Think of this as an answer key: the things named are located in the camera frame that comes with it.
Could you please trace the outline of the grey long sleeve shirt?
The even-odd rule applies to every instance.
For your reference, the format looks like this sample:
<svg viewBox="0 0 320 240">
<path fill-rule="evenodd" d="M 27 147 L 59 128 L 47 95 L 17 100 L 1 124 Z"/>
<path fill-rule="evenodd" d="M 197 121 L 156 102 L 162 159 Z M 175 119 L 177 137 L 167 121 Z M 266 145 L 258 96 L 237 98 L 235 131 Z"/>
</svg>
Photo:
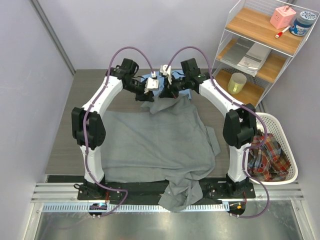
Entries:
<svg viewBox="0 0 320 240">
<path fill-rule="evenodd" d="M 181 211 L 202 197 L 199 181 L 221 149 L 215 130 L 201 121 L 186 95 L 145 102 L 142 112 L 107 111 L 101 164 L 109 182 L 168 181 L 159 205 Z"/>
</svg>

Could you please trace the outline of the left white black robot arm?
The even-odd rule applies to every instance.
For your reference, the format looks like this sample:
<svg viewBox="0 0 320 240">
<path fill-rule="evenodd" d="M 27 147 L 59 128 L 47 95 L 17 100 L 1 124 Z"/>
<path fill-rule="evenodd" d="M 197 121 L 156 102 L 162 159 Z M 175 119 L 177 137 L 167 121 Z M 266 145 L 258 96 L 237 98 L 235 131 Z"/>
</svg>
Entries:
<svg viewBox="0 0 320 240">
<path fill-rule="evenodd" d="M 124 58 L 121 65 L 107 70 L 103 82 L 90 100 L 71 111 L 72 137 L 80 146 L 85 167 L 84 181 L 79 191 L 87 192 L 97 200 L 107 192 L 101 158 L 101 146 L 106 138 L 103 116 L 107 108 L 122 90 L 136 94 L 138 100 L 153 101 L 149 81 L 135 79 L 138 70 L 139 65 L 135 61 Z"/>
</svg>

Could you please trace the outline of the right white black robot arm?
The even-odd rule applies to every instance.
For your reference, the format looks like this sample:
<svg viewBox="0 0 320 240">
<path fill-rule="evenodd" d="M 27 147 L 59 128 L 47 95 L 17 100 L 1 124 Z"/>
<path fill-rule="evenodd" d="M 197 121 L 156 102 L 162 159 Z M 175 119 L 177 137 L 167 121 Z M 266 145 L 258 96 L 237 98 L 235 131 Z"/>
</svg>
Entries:
<svg viewBox="0 0 320 240">
<path fill-rule="evenodd" d="M 164 78 L 160 98 L 177 98 L 181 90 L 193 90 L 209 100 L 223 115 L 222 135 L 229 146 L 229 169 L 225 190 L 233 198 L 243 194 L 249 186 L 246 175 L 246 154 L 257 132 L 255 107 L 243 104 L 222 88 L 209 72 L 201 72 L 194 58 L 181 62 L 183 76 L 175 78 L 169 65 L 162 65 L 159 75 Z"/>
</svg>

